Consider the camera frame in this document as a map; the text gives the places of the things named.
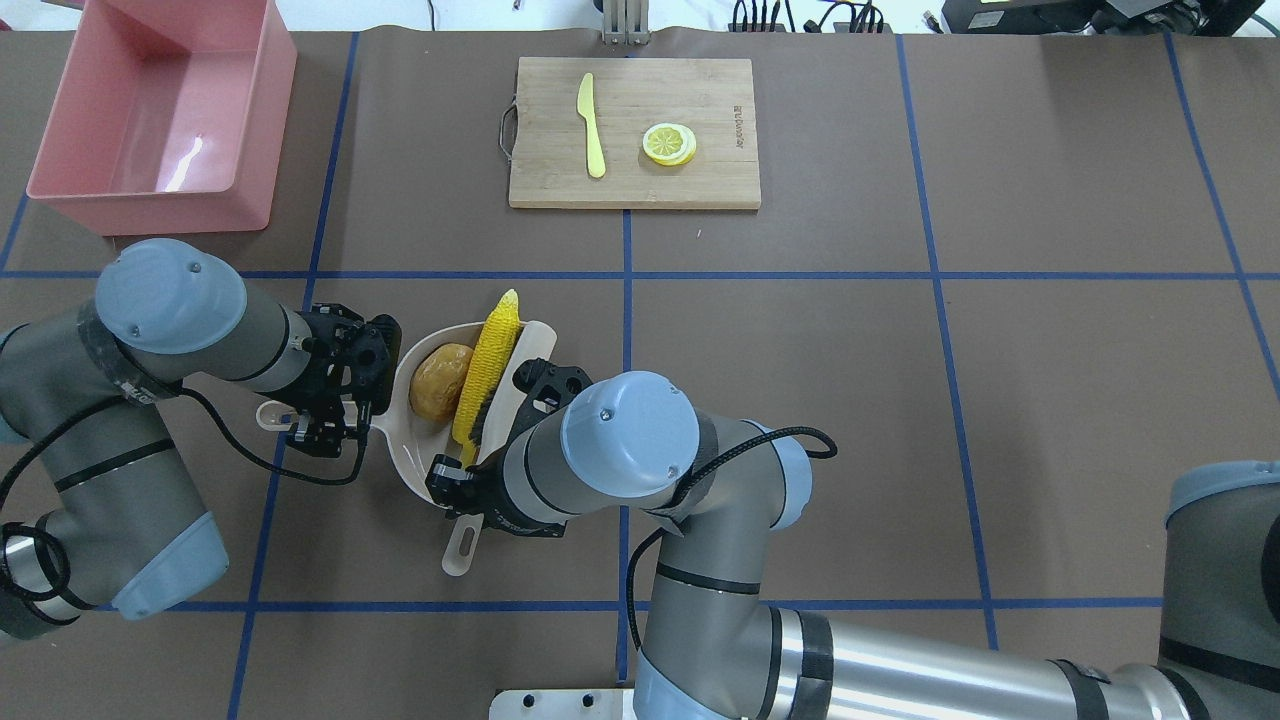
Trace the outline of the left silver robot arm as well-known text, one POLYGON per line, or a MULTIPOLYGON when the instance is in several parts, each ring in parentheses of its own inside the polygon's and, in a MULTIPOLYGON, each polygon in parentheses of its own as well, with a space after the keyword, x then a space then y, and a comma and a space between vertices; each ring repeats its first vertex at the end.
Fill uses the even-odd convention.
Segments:
POLYGON ((3 441, 26 452, 3 475, 9 495, 42 462, 61 501, 32 523, 3 524, 3 644, 33 641, 102 605, 150 618, 204 592, 229 557, 157 405, 212 405, 186 387, 205 374, 284 404, 287 443, 338 457, 358 475, 372 419, 390 406, 402 331, 339 304, 297 313, 247 284, 228 263, 170 238, 133 243, 106 265, 93 296, 3 334, 3 441))

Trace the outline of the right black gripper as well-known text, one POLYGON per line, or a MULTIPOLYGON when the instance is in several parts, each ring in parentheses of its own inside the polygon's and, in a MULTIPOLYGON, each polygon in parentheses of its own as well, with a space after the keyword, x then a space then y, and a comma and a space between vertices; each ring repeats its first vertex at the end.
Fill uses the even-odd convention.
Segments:
MULTIPOLYGON (((504 373, 495 389, 499 389, 504 373)), ((517 389, 527 395, 520 406, 509 442, 484 460, 466 465, 458 459, 438 454, 428 473, 426 487, 434 503, 448 518, 479 515, 484 528, 520 537, 561 538, 564 521, 539 520, 520 510, 506 488, 504 466, 509 447, 526 430, 557 414, 580 396, 593 380, 580 366, 561 366, 548 360, 527 360, 512 375, 517 389)), ((480 419, 495 395, 483 404, 480 419)))

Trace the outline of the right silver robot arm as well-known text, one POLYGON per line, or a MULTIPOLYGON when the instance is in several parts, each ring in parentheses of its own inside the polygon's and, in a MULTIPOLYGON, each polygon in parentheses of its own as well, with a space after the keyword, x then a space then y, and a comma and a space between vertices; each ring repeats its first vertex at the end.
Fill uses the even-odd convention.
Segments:
POLYGON ((462 459, 436 457, 431 498, 512 536, 559 537, 605 509, 652 518, 628 556, 657 550, 644 619, 635 570, 623 610, 639 719, 1275 719, 1277 464, 1215 462, 1175 479, 1162 525, 1158 639, 1114 670, 888 626, 764 592, 774 533, 809 505, 837 445, 814 427, 707 413, 672 380, 591 380, 525 363, 524 400, 481 437, 497 378, 460 382, 462 459))

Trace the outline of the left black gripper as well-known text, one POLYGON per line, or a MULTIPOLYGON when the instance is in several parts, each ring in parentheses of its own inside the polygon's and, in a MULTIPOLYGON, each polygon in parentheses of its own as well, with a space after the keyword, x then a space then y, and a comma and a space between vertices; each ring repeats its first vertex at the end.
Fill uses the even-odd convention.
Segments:
POLYGON ((285 386, 294 410, 288 446, 310 457, 338 459, 361 447, 372 418, 390 406, 402 329, 388 314, 366 319, 344 305, 314 305, 301 318, 310 336, 300 341, 308 361, 285 386))

